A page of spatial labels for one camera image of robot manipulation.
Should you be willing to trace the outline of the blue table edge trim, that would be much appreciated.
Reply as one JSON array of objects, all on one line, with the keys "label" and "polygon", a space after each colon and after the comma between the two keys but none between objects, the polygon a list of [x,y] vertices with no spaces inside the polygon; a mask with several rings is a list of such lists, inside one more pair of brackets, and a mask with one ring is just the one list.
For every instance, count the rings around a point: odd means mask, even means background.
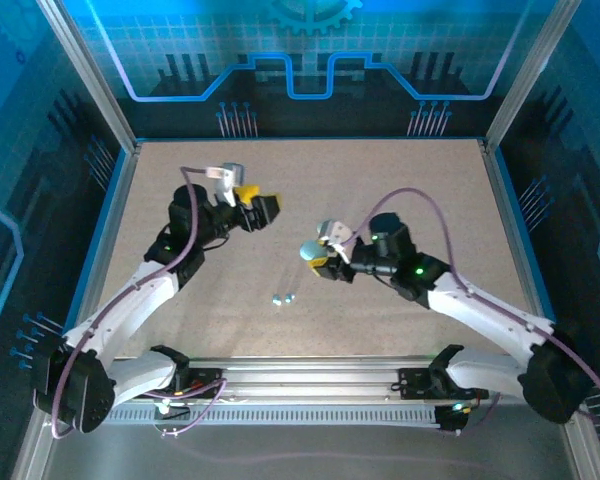
[{"label": "blue table edge trim", "polygon": [[78,319],[79,311],[84,301],[89,279],[92,271],[96,265],[96,255],[99,251],[101,244],[103,243],[103,235],[105,231],[106,222],[110,216],[112,205],[114,203],[114,196],[120,183],[122,171],[128,163],[130,154],[126,150],[122,150],[114,165],[114,170],[107,188],[103,204],[94,228],[93,235],[89,244],[89,248],[86,253],[85,260],[78,278],[72,301],[62,326],[61,333],[65,334],[67,331],[75,326],[75,322]]},{"label": "blue table edge trim", "polygon": [[515,224],[514,233],[519,238],[521,252],[517,257],[521,261],[521,266],[524,270],[522,277],[524,278],[523,283],[529,291],[529,300],[538,315],[542,314],[549,320],[556,321],[556,314],[540,270],[527,225],[524,221],[518,194],[515,191],[511,174],[499,147],[496,148],[494,156],[506,191],[507,204],[512,211],[513,222]]}]

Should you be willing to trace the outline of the blue circuit print back panel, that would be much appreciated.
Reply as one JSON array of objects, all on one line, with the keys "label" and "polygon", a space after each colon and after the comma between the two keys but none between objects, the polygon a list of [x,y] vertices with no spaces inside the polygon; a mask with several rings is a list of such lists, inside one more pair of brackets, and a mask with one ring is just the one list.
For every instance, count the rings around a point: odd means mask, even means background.
[{"label": "blue circuit print back panel", "polygon": [[62,0],[144,140],[481,137],[556,0]]}]

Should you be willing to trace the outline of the blue printed side panel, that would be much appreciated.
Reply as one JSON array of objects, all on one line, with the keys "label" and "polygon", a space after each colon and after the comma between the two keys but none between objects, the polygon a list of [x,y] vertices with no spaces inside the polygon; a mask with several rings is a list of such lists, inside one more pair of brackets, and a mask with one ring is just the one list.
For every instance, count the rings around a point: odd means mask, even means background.
[{"label": "blue printed side panel", "polygon": [[578,325],[600,375],[600,0],[501,0],[525,13],[521,67],[551,10],[572,6],[500,143],[549,318]]},{"label": "blue printed side panel", "polygon": [[123,157],[37,0],[0,0],[0,480],[33,410],[32,355],[76,317]]}]

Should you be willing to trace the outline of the small black controller module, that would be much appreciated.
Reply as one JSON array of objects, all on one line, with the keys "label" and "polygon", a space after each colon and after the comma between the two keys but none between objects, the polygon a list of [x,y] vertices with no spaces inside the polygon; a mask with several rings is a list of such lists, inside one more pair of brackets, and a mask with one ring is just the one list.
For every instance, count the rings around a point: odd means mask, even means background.
[{"label": "small black controller module", "polygon": [[472,410],[472,405],[461,402],[439,405],[434,408],[435,422],[440,431],[456,435],[466,427]]},{"label": "small black controller module", "polygon": [[154,403],[154,420],[157,422],[184,422],[191,418],[191,410],[186,403],[161,399]]}]

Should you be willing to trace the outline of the grey metal shelf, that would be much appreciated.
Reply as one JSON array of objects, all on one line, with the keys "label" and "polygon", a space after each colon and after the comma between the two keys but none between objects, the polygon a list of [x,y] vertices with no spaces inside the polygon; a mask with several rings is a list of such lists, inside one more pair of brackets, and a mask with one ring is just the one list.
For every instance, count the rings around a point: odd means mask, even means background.
[{"label": "grey metal shelf", "polygon": [[600,433],[503,402],[460,434],[391,425],[201,425],[165,438],[110,424],[25,437],[9,480],[600,480]]}]

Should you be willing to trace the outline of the aluminium table side rail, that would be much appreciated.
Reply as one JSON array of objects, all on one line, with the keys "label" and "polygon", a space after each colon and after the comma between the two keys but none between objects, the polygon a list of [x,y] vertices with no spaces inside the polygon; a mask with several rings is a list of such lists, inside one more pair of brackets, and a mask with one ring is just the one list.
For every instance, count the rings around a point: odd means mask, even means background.
[{"label": "aluminium table side rail", "polygon": [[89,279],[75,326],[85,321],[99,305],[140,152],[141,147],[138,146],[138,151],[130,154],[128,163],[122,171],[112,210],[105,225],[103,243],[96,255],[96,265]]},{"label": "aluminium table side rail", "polygon": [[482,154],[482,158],[485,164],[486,172],[491,184],[491,188],[494,194],[494,198],[496,201],[496,205],[502,220],[502,224],[504,227],[505,235],[507,241],[509,243],[509,248],[513,257],[514,266],[516,269],[516,273],[518,275],[520,284],[522,286],[523,294],[525,300],[529,304],[529,308],[531,312],[538,315],[533,308],[533,304],[529,300],[529,291],[525,287],[523,281],[524,278],[522,275],[524,274],[523,267],[521,266],[521,261],[517,257],[517,255],[521,252],[519,238],[514,233],[514,222],[511,208],[507,204],[507,195],[504,189],[503,180],[498,172],[498,167],[496,164],[495,156],[490,156],[484,152],[484,139],[478,140],[478,145]]}]

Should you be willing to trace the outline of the aluminium arm base rail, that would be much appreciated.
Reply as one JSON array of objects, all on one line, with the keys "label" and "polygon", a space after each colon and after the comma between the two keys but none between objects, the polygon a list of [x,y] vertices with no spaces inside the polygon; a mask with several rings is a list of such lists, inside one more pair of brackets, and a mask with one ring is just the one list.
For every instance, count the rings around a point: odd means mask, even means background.
[{"label": "aluminium arm base rail", "polygon": [[148,351],[137,358],[116,360],[108,370],[122,390],[144,394],[167,387],[177,371],[219,368],[238,396],[253,396],[264,388],[266,397],[343,396],[347,388],[368,394],[371,386],[388,389],[402,368],[444,371],[459,387],[484,389],[532,403],[566,402],[588,388],[589,378],[564,353],[541,346],[521,365],[513,357],[450,345],[434,358],[426,357],[280,357],[207,358],[176,362],[164,353]]}]

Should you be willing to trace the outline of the aluminium frame post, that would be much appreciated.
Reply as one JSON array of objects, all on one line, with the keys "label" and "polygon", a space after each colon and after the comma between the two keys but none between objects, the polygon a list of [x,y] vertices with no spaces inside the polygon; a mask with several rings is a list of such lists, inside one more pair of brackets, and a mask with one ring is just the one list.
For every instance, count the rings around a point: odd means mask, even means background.
[{"label": "aluminium frame post", "polygon": [[128,154],[138,142],[114,94],[62,0],[35,0],[108,127]]},{"label": "aluminium frame post", "polygon": [[581,2],[582,0],[555,1],[486,133],[484,140],[486,154],[495,155],[496,149],[548,64]]}]

